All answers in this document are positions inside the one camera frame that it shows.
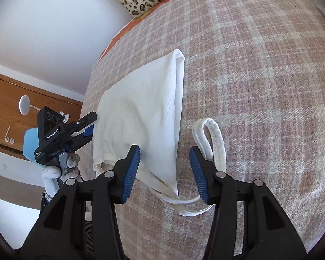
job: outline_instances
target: bed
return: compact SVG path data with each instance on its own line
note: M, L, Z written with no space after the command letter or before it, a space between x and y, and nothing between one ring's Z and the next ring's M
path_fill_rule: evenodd
M134 69L174 49L184 56L176 175L197 193L189 165L193 123L214 118L228 174L262 179L309 251L325 232L325 16L312 0L169 0L135 21L94 65L81 116ZM79 151L93 179L92 144ZM139 180L116 207L131 259L202 259L213 210L183 217ZM243 220L238 220L236 253Z

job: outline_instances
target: folded white garment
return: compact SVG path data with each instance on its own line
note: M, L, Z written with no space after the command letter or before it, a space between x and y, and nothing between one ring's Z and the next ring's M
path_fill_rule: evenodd
M110 170L117 160L127 156L131 145L138 145L141 161L136 178L179 214L194 216L207 211L210 206L193 211L184 205L195 203L200 196L189 200L179 199L178 196L176 158L184 59L180 50L174 50L134 70L104 92L94 124L93 169L96 176ZM202 135L204 124L205 121L199 122L202 130L198 133L201 140L209 145ZM220 139L216 141L223 142L219 127L215 125L218 132L214 134L220 134ZM208 156L212 156L212 149L209 147L206 150Z

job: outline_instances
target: blue gripper pad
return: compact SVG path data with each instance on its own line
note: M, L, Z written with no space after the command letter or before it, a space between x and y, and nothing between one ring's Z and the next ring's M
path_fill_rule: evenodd
M127 201L127 198L130 197L132 187L134 185L137 169L140 164L140 148L136 146L134 155L130 162L129 168L123 180L123 191L121 195L121 200L123 203Z
M190 149L189 160L196 185L198 186L198 193L200 194L200 197L205 201L205 203L207 203L209 200L207 179L193 148Z

